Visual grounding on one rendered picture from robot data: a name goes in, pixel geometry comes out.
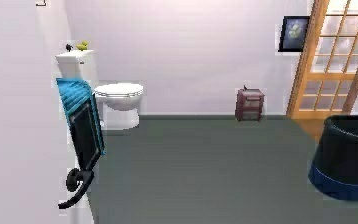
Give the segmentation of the white toilet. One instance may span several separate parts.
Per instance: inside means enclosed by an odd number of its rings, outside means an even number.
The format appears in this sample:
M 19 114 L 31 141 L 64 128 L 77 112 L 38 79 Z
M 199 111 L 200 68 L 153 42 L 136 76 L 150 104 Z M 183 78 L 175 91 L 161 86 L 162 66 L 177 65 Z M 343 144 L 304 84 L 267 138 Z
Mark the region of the white toilet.
M 127 130 L 139 125 L 139 107 L 144 94 L 141 84 L 101 81 L 94 50 L 72 50 L 55 58 L 63 78 L 80 78 L 89 84 L 104 130 Z

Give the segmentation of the black framed picture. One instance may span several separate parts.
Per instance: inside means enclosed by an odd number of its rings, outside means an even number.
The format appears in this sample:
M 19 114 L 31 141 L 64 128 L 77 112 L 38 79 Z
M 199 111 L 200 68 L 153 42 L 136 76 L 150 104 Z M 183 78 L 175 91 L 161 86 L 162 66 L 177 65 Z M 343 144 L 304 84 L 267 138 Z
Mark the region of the black framed picture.
M 309 26 L 309 16 L 284 16 L 279 52 L 302 52 Z

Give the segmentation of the black towel rack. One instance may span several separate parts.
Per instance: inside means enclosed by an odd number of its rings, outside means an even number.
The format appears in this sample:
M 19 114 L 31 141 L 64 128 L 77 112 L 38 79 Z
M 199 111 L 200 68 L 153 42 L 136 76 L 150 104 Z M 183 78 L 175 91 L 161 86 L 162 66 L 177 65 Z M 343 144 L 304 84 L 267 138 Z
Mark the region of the black towel rack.
M 86 101 L 69 116 L 70 133 L 81 170 L 92 170 L 100 157 L 91 104 Z

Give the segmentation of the dark red small cabinet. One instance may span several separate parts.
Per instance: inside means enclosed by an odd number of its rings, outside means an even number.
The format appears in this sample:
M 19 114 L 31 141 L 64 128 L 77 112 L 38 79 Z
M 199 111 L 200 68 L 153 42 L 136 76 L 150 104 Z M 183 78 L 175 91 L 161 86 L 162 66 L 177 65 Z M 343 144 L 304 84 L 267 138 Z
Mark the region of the dark red small cabinet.
M 238 122 L 244 120 L 259 121 L 262 116 L 264 94 L 259 89 L 248 89 L 244 86 L 237 91 L 235 118 Z

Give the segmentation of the wooden glass-pane door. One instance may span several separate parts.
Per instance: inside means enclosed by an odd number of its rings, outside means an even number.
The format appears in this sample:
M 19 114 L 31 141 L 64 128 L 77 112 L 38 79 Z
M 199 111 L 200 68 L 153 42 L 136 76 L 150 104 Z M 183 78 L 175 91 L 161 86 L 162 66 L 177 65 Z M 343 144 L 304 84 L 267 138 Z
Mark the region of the wooden glass-pane door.
M 358 96 L 358 0 L 314 0 L 286 115 L 349 114 Z

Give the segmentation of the black and blue bin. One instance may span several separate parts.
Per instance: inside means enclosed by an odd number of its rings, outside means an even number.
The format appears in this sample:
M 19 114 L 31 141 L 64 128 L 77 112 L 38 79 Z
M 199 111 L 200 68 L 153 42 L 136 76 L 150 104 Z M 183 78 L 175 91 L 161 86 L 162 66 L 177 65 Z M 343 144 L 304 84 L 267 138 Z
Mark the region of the black and blue bin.
M 324 120 L 308 179 L 331 198 L 358 201 L 358 115 Z

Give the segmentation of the blue towel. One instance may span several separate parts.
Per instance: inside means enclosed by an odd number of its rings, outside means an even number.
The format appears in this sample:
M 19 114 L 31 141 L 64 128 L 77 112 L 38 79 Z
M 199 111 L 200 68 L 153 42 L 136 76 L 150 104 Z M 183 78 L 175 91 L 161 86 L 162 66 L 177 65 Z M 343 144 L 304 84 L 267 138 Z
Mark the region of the blue towel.
M 101 130 L 101 123 L 97 109 L 96 97 L 94 91 L 87 81 L 80 78 L 57 78 L 56 84 L 64 109 L 65 118 L 68 126 L 71 126 L 69 118 L 86 101 L 89 101 L 93 110 L 94 126 L 96 136 L 99 139 L 99 149 L 102 155 L 106 154 L 105 144 Z

